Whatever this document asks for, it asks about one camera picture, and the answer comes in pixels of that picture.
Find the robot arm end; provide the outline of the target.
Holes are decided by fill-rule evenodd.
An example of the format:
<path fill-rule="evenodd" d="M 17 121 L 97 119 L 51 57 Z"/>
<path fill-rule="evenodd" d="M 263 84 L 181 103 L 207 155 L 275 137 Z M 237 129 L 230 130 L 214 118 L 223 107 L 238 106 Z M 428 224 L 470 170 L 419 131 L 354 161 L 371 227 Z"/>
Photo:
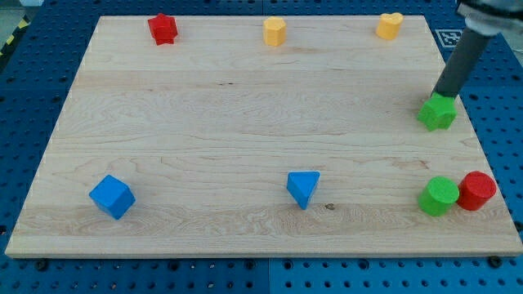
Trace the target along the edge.
<path fill-rule="evenodd" d="M 456 12 L 467 28 L 493 37 L 502 32 L 522 35 L 522 0 L 457 0 Z"/>

